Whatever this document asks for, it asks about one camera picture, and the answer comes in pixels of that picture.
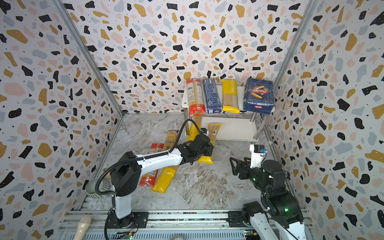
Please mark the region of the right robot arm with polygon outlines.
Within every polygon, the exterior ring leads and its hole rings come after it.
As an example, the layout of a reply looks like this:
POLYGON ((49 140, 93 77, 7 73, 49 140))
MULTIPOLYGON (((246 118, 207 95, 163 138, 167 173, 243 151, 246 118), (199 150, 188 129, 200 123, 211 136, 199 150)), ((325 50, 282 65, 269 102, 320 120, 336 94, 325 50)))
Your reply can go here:
POLYGON ((261 202, 244 204, 241 220, 252 226, 260 240, 306 240, 305 224, 298 200, 286 189, 290 174, 281 163, 263 160, 251 168, 249 158, 230 158, 234 176, 249 180, 261 192, 261 202))

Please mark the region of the blue Barilla pasta box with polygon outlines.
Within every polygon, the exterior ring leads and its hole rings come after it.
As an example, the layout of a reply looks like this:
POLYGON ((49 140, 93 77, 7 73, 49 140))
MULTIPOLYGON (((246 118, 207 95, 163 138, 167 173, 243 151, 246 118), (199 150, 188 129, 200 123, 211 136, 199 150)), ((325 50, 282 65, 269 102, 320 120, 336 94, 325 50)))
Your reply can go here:
POLYGON ((274 107, 274 82, 248 78, 245 83, 243 110, 270 115, 274 107))

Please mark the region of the blue spaghetti box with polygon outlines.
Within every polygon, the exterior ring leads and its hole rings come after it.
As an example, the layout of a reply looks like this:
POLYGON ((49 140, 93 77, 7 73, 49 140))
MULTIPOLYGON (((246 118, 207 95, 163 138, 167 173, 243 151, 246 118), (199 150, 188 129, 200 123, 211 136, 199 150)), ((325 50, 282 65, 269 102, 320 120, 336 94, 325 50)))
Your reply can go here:
POLYGON ((216 81, 214 79, 203 79, 203 88, 206 99, 207 113, 221 113, 223 108, 219 98, 216 81))

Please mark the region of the yellow pasta bag with barcode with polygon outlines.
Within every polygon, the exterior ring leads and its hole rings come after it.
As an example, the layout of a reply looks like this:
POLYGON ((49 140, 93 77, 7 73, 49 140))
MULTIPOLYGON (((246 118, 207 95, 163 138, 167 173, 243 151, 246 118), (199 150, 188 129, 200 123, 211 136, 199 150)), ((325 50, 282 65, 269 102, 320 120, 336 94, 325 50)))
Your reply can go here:
MULTIPOLYGON (((163 147, 164 151, 170 150, 174 146, 178 136, 177 130, 168 131, 165 144, 163 147)), ((164 194, 169 187, 172 179, 174 178, 178 170, 177 166, 163 168, 159 177, 157 178, 155 185, 151 189, 151 192, 158 192, 164 194)))

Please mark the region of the yellow Pastatime spaghetti bag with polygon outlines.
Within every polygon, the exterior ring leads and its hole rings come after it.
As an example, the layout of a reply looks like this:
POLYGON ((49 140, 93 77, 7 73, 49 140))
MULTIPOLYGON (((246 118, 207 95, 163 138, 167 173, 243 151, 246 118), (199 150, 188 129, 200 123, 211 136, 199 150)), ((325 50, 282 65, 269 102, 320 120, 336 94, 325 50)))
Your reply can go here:
POLYGON ((238 91, 236 80, 222 80, 223 111, 239 114, 238 91))

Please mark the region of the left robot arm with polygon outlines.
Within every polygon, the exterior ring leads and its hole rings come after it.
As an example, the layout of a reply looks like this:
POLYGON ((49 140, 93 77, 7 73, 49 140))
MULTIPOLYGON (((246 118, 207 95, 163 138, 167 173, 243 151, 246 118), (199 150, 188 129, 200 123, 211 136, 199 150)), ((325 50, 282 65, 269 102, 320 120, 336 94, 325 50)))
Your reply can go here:
POLYGON ((139 186, 143 175, 165 167, 193 164, 200 157, 212 156, 214 146, 205 134, 199 134, 193 141, 175 144, 171 149, 155 154, 135 156, 125 153, 110 166, 104 175, 110 174, 113 189, 112 210, 108 213, 105 229, 145 228, 132 210, 132 193, 139 186))

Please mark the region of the red clear spaghetti bag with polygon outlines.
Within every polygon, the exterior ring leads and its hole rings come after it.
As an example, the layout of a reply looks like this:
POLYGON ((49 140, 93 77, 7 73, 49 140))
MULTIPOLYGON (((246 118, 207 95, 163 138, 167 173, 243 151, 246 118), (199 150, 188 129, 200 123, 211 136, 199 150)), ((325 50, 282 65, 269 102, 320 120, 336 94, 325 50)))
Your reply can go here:
POLYGON ((201 80, 187 80, 187 97, 190 116, 204 115, 206 113, 201 80))

